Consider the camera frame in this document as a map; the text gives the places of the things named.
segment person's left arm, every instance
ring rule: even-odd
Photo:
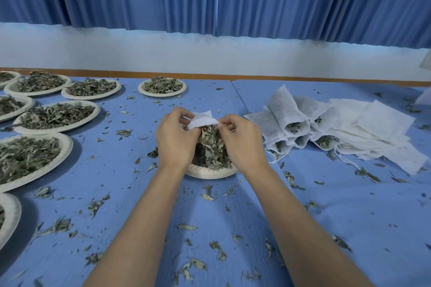
[[[178,189],[200,129],[185,131],[193,114],[175,108],[156,132],[159,168],[84,287],[154,286]]]

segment wall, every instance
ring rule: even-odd
[[[0,23],[0,67],[431,81],[427,49]]]

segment person's right arm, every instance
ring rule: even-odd
[[[230,159],[259,199],[295,286],[373,286],[267,163],[259,127],[228,115],[218,128]]]

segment wooden trim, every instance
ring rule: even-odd
[[[46,69],[21,69],[21,68],[0,68],[0,70],[12,70],[27,75],[34,70]],[[159,72],[123,72],[115,70],[55,70],[50,72],[66,76],[77,77],[120,77],[120,78],[151,78],[154,75],[169,76],[179,79],[225,79],[235,81],[237,79],[266,79],[275,81],[307,81],[307,82],[341,82],[341,83],[377,83],[396,84],[399,86],[419,86],[429,87],[431,82],[422,81],[396,81],[385,79],[350,79],[350,78],[323,78],[323,77],[292,77],[292,76],[257,76],[257,75],[223,75],[223,74],[186,74],[186,73],[159,73]]]

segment person's right hand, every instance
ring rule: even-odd
[[[235,131],[231,132],[225,125]],[[244,175],[247,171],[268,165],[263,149],[262,133],[252,121],[238,115],[228,115],[219,120],[218,130],[226,145],[229,158]]]

